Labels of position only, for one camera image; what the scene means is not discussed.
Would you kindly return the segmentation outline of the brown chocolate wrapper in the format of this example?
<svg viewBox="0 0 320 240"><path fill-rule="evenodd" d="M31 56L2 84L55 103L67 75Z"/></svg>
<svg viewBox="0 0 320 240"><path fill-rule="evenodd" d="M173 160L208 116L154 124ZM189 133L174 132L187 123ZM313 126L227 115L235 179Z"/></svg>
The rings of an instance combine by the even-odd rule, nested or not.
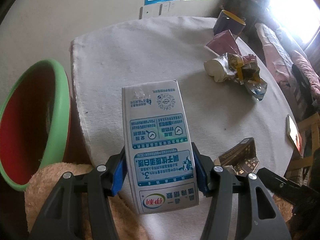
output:
<svg viewBox="0 0 320 240"><path fill-rule="evenodd" d="M226 167L237 176L254 173L259 165L254 138L245 138L214 160L215 165Z"/></svg>

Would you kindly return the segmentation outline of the white blue milk carton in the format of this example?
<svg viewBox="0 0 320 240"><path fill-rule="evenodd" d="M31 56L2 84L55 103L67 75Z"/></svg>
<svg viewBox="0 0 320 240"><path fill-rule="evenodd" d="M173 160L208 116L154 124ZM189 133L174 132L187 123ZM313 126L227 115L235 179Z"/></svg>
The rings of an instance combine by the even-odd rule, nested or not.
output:
<svg viewBox="0 0 320 240"><path fill-rule="evenodd" d="M127 86L121 96L127 170L137 212L198 205L195 161L178 82Z"/></svg>

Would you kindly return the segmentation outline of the silver wrapper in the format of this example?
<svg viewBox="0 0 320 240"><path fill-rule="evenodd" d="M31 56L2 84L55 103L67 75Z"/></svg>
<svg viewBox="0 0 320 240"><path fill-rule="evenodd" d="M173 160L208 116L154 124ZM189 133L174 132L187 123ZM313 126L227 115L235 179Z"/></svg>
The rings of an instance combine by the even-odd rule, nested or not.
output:
<svg viewBox="0 0 320 240"><path fill-rule="evenodd" d="M204 70L215 82L234 81L243 85L258 101L262 101L266 94L267 82L260 77L257 58L253 54L224 53L206 61Z"/></svg>

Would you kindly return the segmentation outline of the pink paper packet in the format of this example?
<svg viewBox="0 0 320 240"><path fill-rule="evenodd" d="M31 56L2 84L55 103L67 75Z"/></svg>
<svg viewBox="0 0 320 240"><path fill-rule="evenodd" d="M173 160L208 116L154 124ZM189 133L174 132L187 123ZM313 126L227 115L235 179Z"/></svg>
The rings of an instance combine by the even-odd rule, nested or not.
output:
<svg viewBox="0 0 320 240"><path fill-rule="evenodd" d="M230 30L225 30L215 35L213 39L206 44L206 47L217 55L224 53L242 55Z"/></svg>

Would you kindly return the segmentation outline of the green rimmed red trash bin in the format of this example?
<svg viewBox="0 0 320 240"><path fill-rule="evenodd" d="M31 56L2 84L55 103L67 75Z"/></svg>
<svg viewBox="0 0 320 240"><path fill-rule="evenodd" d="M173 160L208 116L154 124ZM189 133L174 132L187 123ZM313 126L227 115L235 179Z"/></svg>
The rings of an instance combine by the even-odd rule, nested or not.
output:
<svg viewBox="0 0 320 240"><path fill-rule="evenodd" d="M24 191L39 169L63 160L70 119L63 66L54 59L33 64L1 107L1 176L11 188Z"/></svg>

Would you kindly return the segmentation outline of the white smartphone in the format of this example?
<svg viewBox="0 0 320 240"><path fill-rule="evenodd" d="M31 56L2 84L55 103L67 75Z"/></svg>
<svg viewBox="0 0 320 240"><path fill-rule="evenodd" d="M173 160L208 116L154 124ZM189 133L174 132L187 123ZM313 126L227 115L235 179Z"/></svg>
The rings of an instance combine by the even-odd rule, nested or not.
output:
<svg viewBox="0 0 320 240"><path fill-rule="evenodd" d="M293 143L298 153L302 154L302 137L298 127L290 115L286 116L286 134Z"/></svg>

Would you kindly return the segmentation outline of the wooden chair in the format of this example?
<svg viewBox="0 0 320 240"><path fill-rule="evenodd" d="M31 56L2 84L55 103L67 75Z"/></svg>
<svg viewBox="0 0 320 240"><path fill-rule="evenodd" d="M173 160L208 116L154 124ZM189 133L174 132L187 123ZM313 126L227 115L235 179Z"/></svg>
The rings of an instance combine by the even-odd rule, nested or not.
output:
<svg viewBox="0 0 320 240"><path fill-rule="evenodd" d="M319 113L311 115L296 125L302 137L302 154L298 153L292 143L294 150L287 167L287 178L308 176L313 166L314 153L319 150Z"/></svg>

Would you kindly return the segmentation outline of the bed with plaid sheet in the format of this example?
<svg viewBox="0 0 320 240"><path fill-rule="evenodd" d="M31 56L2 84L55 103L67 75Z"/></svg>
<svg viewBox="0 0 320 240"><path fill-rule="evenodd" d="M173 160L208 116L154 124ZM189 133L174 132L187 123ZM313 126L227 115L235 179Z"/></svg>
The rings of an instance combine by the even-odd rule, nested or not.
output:
<svg viewBox="0 0 320 240"><path fill-rule="evenodd" d="M263 23L256 23L266 67L284 94L296 121L319 111L319 76L300 46L291 38L279 39Z"/></svg>

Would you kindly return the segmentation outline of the dark mug yellow inside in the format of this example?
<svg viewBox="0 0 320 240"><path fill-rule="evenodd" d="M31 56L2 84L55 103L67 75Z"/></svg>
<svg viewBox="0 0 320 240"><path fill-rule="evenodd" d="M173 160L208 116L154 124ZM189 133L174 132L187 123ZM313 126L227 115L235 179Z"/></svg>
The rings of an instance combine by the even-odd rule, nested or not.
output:
<svg viewBox="0 0 320 240"><path fill-rule="evenodd" d="M246 23L244 20L227 10L221 10L213 27L213 33L217 35L225 30L229 30L233 37L237 39L245 26Z"/></svg>

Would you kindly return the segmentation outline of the bright window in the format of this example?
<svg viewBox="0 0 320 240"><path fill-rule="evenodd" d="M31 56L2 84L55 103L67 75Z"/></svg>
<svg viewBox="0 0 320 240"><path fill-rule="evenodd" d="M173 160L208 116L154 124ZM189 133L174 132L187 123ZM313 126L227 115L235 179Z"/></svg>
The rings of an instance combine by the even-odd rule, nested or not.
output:
<svg viewBox="0 0 320 240"><path fill-rule="evenodd" d="M307 48L319 31L319 7L314 0L269 0L275 22Z"/></svg>

